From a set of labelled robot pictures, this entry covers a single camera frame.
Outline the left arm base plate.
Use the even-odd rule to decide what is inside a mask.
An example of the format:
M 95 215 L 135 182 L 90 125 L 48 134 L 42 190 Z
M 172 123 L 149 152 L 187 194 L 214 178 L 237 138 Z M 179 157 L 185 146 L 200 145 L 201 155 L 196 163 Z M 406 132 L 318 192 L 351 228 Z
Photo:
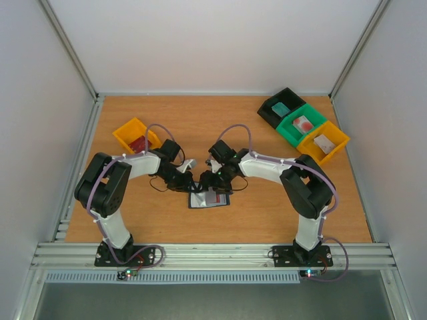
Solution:
M 94 265 L 96 267 L 143 267 L 154 264 L 156 248 L 153 246 L 142 246 L 128 244 L 123 249 L 113 248 L 114 258 L 109 246 L 101 242 L 95 254 Z

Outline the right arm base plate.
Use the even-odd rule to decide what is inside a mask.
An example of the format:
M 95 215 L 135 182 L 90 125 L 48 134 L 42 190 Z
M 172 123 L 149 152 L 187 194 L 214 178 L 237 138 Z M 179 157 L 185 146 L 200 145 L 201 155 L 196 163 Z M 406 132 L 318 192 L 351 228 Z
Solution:
M 272 247 L 275 267 L 332 267 L 334 265 L 330 247 L 318 245 L 306 251 L 296 244 L 276 245 Z

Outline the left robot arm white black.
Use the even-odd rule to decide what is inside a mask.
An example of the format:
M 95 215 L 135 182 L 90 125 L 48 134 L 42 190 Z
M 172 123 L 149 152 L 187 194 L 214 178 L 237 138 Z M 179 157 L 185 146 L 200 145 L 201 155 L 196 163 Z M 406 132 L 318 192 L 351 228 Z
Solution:
M 174 163 L 181 147 L 166 140 L 156 149 L 117 157 L 96 153 L 79 180 L 74 198 L 93 218 L 103 240 L 97 248 L 97 266 L 124 266 L 137 263 L 138 255 L 148 258 L 160 249 L 158 245 L 136 247 L 133 236 L 125 226 L 121 204 L 129 180 L 136 177 L 159 177 L 167 189 L 187 193 L 194 186 L 191 170 L 195 159 Z

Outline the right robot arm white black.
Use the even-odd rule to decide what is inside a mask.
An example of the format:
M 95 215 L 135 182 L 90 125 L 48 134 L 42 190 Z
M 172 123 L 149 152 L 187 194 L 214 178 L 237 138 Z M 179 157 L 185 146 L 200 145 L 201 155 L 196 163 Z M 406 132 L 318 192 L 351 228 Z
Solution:
M 222 140 L 209 149 L 209 155 L 211 169 L 200 176 L 201 190 L 230 194 L 236 177 L 255 177 L 282 185 L 299 215 L 290 260 L 298 266 L 313 265 L 321 260 L 324 218 L 331 211 L 330 203 L 337 199 L 337 194 L 334 184 L 309 155 L 284 159 L 250 149 L 235 151 Z

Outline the blue leather card holder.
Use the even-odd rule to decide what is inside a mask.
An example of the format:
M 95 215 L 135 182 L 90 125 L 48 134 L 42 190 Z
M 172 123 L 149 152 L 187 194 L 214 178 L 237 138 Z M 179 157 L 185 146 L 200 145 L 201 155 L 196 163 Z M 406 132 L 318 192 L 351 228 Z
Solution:
M 190 193 L 188 207 L 190 209 L 207 209 L 212 207 L 223 207 L 230 205 L 230 196 L 206 191 L 202 193 Z

